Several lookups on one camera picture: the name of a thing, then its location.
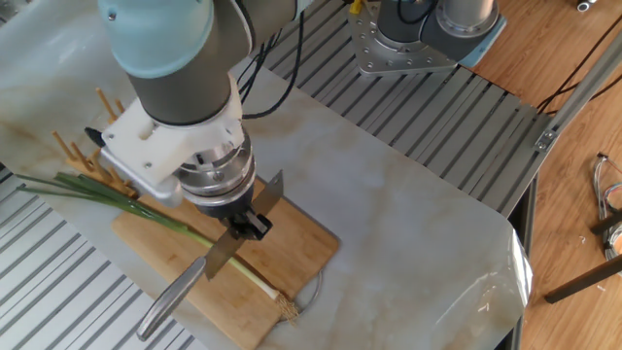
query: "stainless steel knife handle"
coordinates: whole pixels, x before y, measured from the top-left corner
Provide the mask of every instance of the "stainless steel knife handle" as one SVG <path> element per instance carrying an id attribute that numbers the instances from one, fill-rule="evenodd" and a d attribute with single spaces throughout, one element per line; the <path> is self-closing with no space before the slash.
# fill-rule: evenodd
<path id="1" fill-rule="evenodd" d="M 197 258 L 170 286 L 162 292 L 136 330 L 141 341 L 146 341 L 170 316 L 186 297 L 205 271 L 205 257 Z"/>

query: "metal bracket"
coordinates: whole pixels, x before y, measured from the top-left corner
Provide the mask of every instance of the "metal bracket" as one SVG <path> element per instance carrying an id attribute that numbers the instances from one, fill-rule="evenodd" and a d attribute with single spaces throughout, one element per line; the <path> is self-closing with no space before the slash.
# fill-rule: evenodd
<path id="1" fill-rule="evenodd" d="M 570 98 L 560 108 L 559 112 L 555 114 L 555 117 L 551 119 L 551 122 L 534 144 L 536 151 L 547 153 L 551 149 L 555 139 L 572 122 L 576 115 L 581 112 L 592 96 L 615 71 L 620 62 L 622 62 L 622 32 L 613 39 L 599 60 L 576 87 Z"/>
<path id="2" fill-rule="evenodd" d="M 398 43 L 378 30 L 380 3 L 349 13 L 352 44 L 361 72 L 367 76 L 444 72 L 456 62 L 422 42 Z"/>
<path id="3" fill-rule="evenodd" d="M 534 150 L 539 153 L 547 153 L 553 147 L 555 140 L 557 140 L 558 133 L 552 129 L 546 129 L 542 132 L 540 137 L 534 144 Z"/>

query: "wire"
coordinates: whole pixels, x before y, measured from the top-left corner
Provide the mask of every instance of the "wire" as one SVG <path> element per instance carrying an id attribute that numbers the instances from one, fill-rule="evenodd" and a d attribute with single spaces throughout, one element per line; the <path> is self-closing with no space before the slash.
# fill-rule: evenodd
<path id="1" fill-rule="evenodd" d="M 593 185 L 594 185 L 594 194 L 596 195 L 596 198 L 598 200 L 600 220 L 606 219 L 608 215 L 607 208 L 612 212 L 615 212 L 618 210 L 617 208 L 614 208 L 609 203 L 608 198 L 612 193 L 622 190 L 622 183 L 617 183 L 617 184 L 610 186 L 604 192 L 602 191 L 601 173 L 603 171 L 603 165 L 606 162 L 608 162 L 617 172 L 622 174 L 622 169 L 620 169 L 620 166 L 618 166 L 618 164 L 616 164 L 615 161 L 613 161 L 606 155 L 603 155 L 603 154 L 598 155 L 598 160 L 596 161 L 596 164 L 594 164 Z M 618 238 L 620 238 L 620 236 L 622 236 L 622 224 L 617 224 L 611 227 L 603 234 L 603 245 L 605 248 L 605 257 L 608 261 L 618 256 L 618 252 L 615 250 L 614 244 L 615 244 L 615 241 L 617 241 Z"/>
<path id="2" fill-rule="evenodd" d="M 568 84 L 570 82 L 570 80 L 572 80 L 572 78 L 576 75 L 576 73 L 578 73 L 578 71 L 581 69 L 581 67 L 583 67 L 583 65 L 585 65 L 585 63 L 587 62 L 587 60 L 592 56 L 592 54 L 596 51 L 596 49 L 598 48 L 598 46 L 601 45 L 601 43 L 603 42 L 603 40 L 609 35 L 609 33 L 611 33 L 611 31 L 613 30 L 613 28 L 615 28 L 616 25 L 618 25 L 618 23 L 622 21 L 622 16 L 618 17 L 618 19 L 615 20 L 615 22 L 606 30 L 606 32 L 601 36 L 601 38 L 596 42 L 596 44 L 592 47 L 592 49 L 585 55 L 585 57 L 583 57 L 583 60 L 581 60 L 581 62 L 579 63 L 579 65 L 576 66 L 576 68 L 574 68 L 574 70 L 570 73 L 570 75 L 566 78 L 566 80 L 564 81 L 563 84 L 561 84 L 557 91 L 555 91 L 555 93 L 553 93 L 552 95 L 550 95 L 548 98 L 546 98 L 544 101 L 542 101 L 542 103 L 540 103 L 541 107 L 538 107 L 538 113 L 541 114 L 542 112 L 544 112 L 544 110 L 546 109 L 546 107 L 548 107 L 548 105 L 553 101 L 553 99 L 559 95 L 561 95 L 563 92 L 562 90 L 564 89 L 564 87 L 566 86 L 566 84 Z M 573 87 L 569 87 L 569 89 L 566 90 L 566 92 L 576 88 L 578 86 L 578 84 L 575 84 Z"/>
<path id="3" fill-rule="evenodd" d="M 595 100 L 595 99 L 599 98 L 599 97 L 600 97 L 600 96 L 602 96 L 605 92 L 607 92 L 608 90 L 610 90 L 611 88 L 613 88 L 616 84 L 620 83 L 620 81 L 622 81 L 622 74 L 620 74 L 620 76 L 619 76 L 619 77 L 615 78 L 615 80 L 614 80 L 613 82 L 611 82 L 609 85 L 607 85 L 606 87 L 603 87 L 603 89 L 601 89 L 600 91 L 598 91 L 597 93 L 595 93 L 595 94 L 594 94 L 594 96 L 592 96 L 588 102 L 593 101 L 593 100 Z M 569 88 L 576 88 L 576 86 L 577 86 L 577 84 L 575 84 L 574 86 L 569 87 Z M 549 112 L 546 112 L 546 114 L 556 114 L 556 113 L 557 113 L 557 112 L 559 112 L 559 111 L 560 111 L 560 110 L 549 111 Z"/>
<path id="4" fill-rule="evenodd" d="M 257 119 L 257 118 L 262 118 L 262 117 L 265 117 L 267 115 L 270 115 L 271 113 L 276 111 L 279 107 L 281 107 L 283 102 L 290 95 L 290 92 L 292 92 L 292 89 L 294 88 L 294 84 L 295 84 L 295 78 L 297 77 L 298 70 L 300 68 L 300 58 L 302 57 L 302 41 L 304 40 L 304 31 L 303 31 L 303 28 L 304 28 L 304 12 L 300 13 L 299 21 L 300 21 L 300 27 L 298 28 L 298 47 L 297 47 L 297 50 L 296 50 L 296 53 L 295 53 L 294 70 L 292 71 L 292 77 L 290 79 L 290 84 L 286 88 L 285 92 L 283 92 L 283 95 L 281 96 L 281 98 L 272 107 L 268 108 L 267 110 L 265 110 L 263 112 L 254 113 L 254 114 L 246 114 L 246 115 L 242 116 L 243 119 L 247 119 L 247 120 Z"/>
<path id="5" fill-rule="evenodd" d="M 240 84 L 240 81 L 242 80 L 242 78 L 244 77 L 244 75 L 246 74 L 246 72 L 248 72 L 248 70 L 251 68 L 251 66 L 253 66 L 253 63 L 257 63 L 257 65 L 255 66 L 255 70 L 253 71 L 253 75 L 249 78 L 249 80 L 244 84 L 244 86 L 238 91 L 239 93 L 243 93 L 244 91 L 250 91 L 250 88 L 253 86 L 253 84 L 255 83 L 255 78 L 257 77 L 257 74 L 259 72 L 259 70 L 261 69 L 261 66 L 263 66 L 263 63 L 265 62 L 265 59 L 267 58 L 268 54 L 272 51 L 272 49 L 274 49 L 274 47 L 276 47 L 277 43 L 279 42 L 279 39 L 281 39 L 281 33 L 283 32 L 283 29 L 279 30 L 279 32 L 276 35 L 272 35 L 270 37 L 270 39 L 266 44 L 261 44 L 261 47 L 259 49 L 259 53 L 255 55 L 255 57 L 253 57 L 253 60 L 251 60 L 251 62 L 246 66 L 246 68 L 244 68 L 244 71 L 242 71 L 242 74 L 240 74 L 240 77 L 237 79 L 237 84 Z M 244 101 L 246 100 L 246 97 L 248 96 L 249 92 L 246 92 L 243 97 L 242 97 L 242 103 L 244 103 Z"/>
<path id="6" fill-rule="evenodd" d="M 436 7 L 436 3 L 438 2 L 438 0 L 431 0 L 428 9 L 425 12 L 423 12 L 419 17 L 416 17 L 415 19 L 408 20 L 404 18 L 403 14 L 401 13 L 401 1 L 402 0 L 397 0 L 397 16 L 399 17 L 399 20 L 401 20 L 401 22 L 404 24 L 417 24 L 420 21 L 424 20 L 424 18 L 432 13 L 434 8 Z"/>

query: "silver cylinder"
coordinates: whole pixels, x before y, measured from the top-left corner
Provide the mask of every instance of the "silver cylinder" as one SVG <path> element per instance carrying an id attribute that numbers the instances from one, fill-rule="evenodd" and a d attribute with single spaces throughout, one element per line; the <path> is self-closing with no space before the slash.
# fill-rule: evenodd
<path id="1" fill-rule="evenodd" d="M 295 0 L 242 0 L 240 3 L 253 26 L 255 48 L 287 25 L 296 15 Z"/>
<path id="2" fill-rule="evenodd" d="M 200 152 L 189 158 L 176 174 L 184 196 L 204 207 L 227 205 L 243 196 L 255 180 L 255 160 L 251 139 L 245 132 L 237 149 Z"/>
<path id="3" fill-rule="evenodd" d="M 445 15 L 454 24 L 470 28 L 490 16 L 495 0 L 445 0 Z"/>
<path id="4" fill-rule="evenodd" d="M 436 19 L 440 27 L 457 38 L 474 38 L 488 33 L 499 18 L 495 0 L 439 0 Z"/>

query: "light blue joint cover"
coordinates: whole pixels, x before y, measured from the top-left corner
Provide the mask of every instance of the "light blue joint cover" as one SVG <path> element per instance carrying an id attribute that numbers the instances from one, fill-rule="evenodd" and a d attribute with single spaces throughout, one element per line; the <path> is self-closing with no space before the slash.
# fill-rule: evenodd
<path id="1" fill-rule="evenodd" d="M 144 79 L 188 64 L 214 22 L 212 0 L 98 0 L 98 7 L 117 62 Z"/>
<path id="2" fill-rule="evenodd" d="M 470 52 L 467 56 L 465 56 L 465 58 L 463 58 L 458 63 L 463 65 L 464 67 L 474 67 L 475 64 L 479 63 L 479 61 L 482 59 L 484 54 L 486 54 L 488 50 L 493 46 L 493 44 L 495 44 L 495 41 L 497 41 L 497 38 L 499 38 L 499 36 L 501 35 L 501 32 L 505 28 L 506 24 L 507 24 L 507 19 L 499 15 L 499 19 L 497 20 L 497 23 L 495 23 L 495 26 L 493 27 L 493 29 L 491 29 L 491 31 L 488 32 L 488 34 L 486 35 L 486 38 L 484 38 L 484 40 L 481 43 L 479 43 L 479 45 L 477 46 L 477 48 L 475 48 L 475 50 Z"/>
<path id="3" fill-rule="evenodd" d="M 313 3 L 314 0 L 294 0 L 294 1 L 296 1 L 296 4 L 297 4 L 294 19 L 298 19 L 300 17 L 300 13 L 306 10 L 306 8 L 308 8 L 311 5 L 311 3 Z"/>

